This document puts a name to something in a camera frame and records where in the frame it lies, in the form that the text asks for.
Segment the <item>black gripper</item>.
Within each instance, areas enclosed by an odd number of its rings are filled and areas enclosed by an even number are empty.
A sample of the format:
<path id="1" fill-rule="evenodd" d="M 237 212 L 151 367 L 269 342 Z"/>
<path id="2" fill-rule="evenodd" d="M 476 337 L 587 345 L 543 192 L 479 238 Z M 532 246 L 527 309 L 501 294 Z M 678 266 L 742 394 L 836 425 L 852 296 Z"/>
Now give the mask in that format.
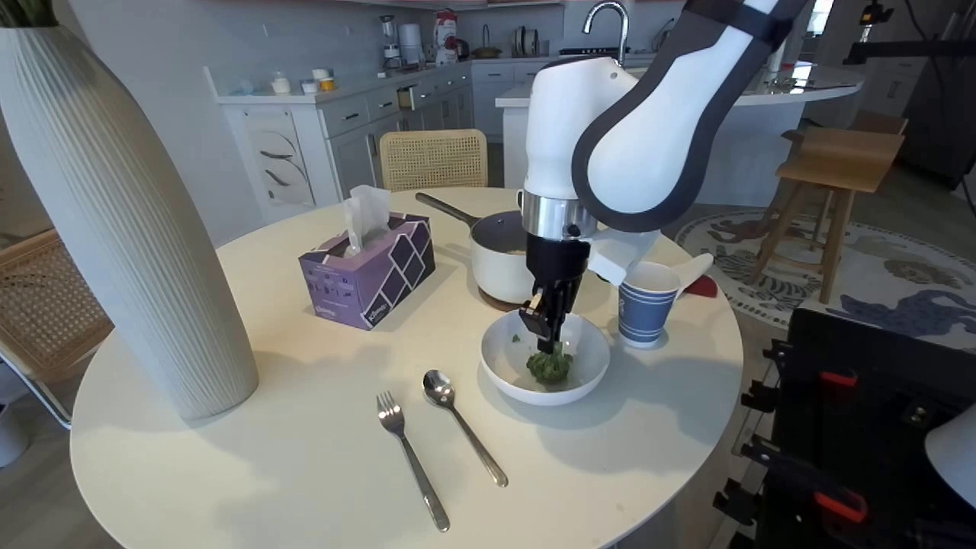
<path id="1" fill-rule="evenodd" d="M 562 322 L 574 309 L 587 260 L 587 242 L 527 238 L 527 272 L 535 274 L 535 291 L 517 318 L 527 326 L 523 345 L 532 353 L 539 353 L 539 342 L 543 353 L 562 353 Z"/>

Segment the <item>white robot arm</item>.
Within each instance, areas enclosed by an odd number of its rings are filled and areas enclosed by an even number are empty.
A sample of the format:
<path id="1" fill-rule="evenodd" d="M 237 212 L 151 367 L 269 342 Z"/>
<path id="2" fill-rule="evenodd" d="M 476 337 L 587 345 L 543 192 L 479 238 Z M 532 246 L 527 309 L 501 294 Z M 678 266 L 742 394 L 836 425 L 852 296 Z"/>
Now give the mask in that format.
<path id="1" fill-rule="evenodd" d="M 809 0 L 687 0 L 641 76 L 617 59 L 543 67 L 527 104 L 521 224 L 535 291 L 517 311 L 553 353 L 583 272 L 618 288 L 697 198 L 713 133 Z"/>

